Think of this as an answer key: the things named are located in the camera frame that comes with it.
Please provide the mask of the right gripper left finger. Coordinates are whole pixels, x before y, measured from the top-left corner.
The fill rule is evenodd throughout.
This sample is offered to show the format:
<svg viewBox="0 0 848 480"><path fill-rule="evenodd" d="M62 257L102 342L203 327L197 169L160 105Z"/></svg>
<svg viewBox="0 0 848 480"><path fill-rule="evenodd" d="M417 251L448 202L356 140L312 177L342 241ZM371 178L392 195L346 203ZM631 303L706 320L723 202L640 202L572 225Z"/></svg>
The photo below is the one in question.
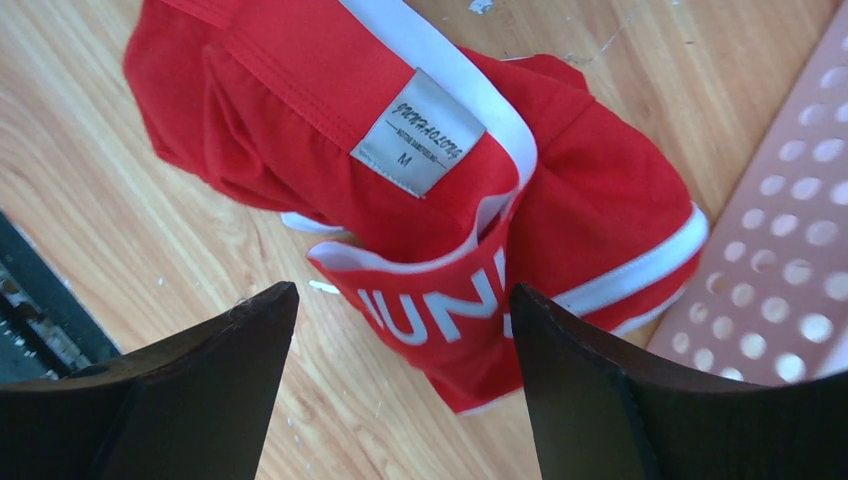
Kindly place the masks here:
<svg viewBox="0 0 848 480"><path fill-rule="evenodd" d="M299 294L280 282L59 380L1 389L5 479L252 479Z"/></svg>

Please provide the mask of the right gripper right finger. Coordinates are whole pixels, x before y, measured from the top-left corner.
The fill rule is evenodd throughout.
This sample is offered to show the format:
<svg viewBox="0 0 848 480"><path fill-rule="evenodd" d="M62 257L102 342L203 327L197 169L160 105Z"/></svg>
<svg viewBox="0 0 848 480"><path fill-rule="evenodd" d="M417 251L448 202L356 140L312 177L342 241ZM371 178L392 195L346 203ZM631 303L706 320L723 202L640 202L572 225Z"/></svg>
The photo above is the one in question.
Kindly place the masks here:
<svg viewBox="0 0 848 480"><path fill-rule="evenodd" d="M845 374L764 387L654 355L532 288L510 295L545 479L843 479Z"/></svg>

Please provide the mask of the red underwear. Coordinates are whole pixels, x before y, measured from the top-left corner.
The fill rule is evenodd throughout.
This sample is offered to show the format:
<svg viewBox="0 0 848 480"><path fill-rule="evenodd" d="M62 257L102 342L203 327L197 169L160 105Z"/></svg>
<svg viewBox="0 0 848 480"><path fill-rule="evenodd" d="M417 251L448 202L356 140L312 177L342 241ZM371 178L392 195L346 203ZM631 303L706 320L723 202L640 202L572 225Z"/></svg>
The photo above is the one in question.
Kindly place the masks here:
<svg viewBox="0 0 848 480"><path fill-rule="evenodd" d="M626 333L708 236L580 71L457 46L401 1L145 1L124 73L155 153L323 234L309 261L457 413L522 385L513 286Z"/></svg>

